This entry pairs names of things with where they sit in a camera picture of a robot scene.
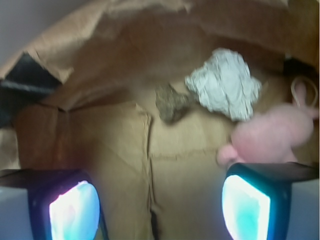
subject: light lens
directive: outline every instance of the light lens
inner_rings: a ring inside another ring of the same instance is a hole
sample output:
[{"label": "light lens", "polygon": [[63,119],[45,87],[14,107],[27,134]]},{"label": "light lens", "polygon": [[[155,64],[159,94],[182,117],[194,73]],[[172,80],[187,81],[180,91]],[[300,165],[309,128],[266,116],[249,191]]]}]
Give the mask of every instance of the light lens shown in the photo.
[{"label": "light lens", "polygon": [[49,205],[52,240],[93,240],[99,227],[97,190],[79,182]]},{"label": "light lens", "polygon": [[226,178],[222,188],[225,225],[234,240],[266,240],[270,197],[238,175]]}]

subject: crumpled brown paper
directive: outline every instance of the crumpled brown paper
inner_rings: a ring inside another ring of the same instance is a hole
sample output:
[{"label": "crumpled brown paper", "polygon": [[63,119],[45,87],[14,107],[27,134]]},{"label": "crumpled brown paper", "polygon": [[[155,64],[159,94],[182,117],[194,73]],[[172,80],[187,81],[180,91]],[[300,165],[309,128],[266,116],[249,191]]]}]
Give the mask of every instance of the crumpled brown paper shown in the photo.
[{"label": "crumpled brown paper", "polygon": [[[215,156],[235,124],[195,106],[165,125],[155,86],[185,92],[184,77],[229,48],[262,82],[263,113],[291,100],[285,54],[318,65],[318,19],[315,0],[91,1],[24,49],[63,86],[14,121],[21,167],[89,171],[111,239],[152,239],[150,210],[160,239],[228,239]],[[319,161],[315,125],[300,161]]]}]

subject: pink stuffed animal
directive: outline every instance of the pink stuffed animal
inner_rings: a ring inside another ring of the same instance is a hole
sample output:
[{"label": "pink stuffed animal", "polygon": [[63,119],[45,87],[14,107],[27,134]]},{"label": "pink stuffed animal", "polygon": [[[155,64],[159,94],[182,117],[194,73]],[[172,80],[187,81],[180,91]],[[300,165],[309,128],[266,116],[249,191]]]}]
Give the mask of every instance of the pink stuffed animal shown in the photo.
[{"label": "pink stuffed animal", "polygon": [[302,82],[295,85],[295,82],[291,88],[293,104],[278,105],[237,125],[231,134],[231,143],[217,153],[220,166],[229,168],[234,163],[297,162],[292,148],[311,137],[313,119],[319,118],[319,109],[306,106],[306,86]]}]

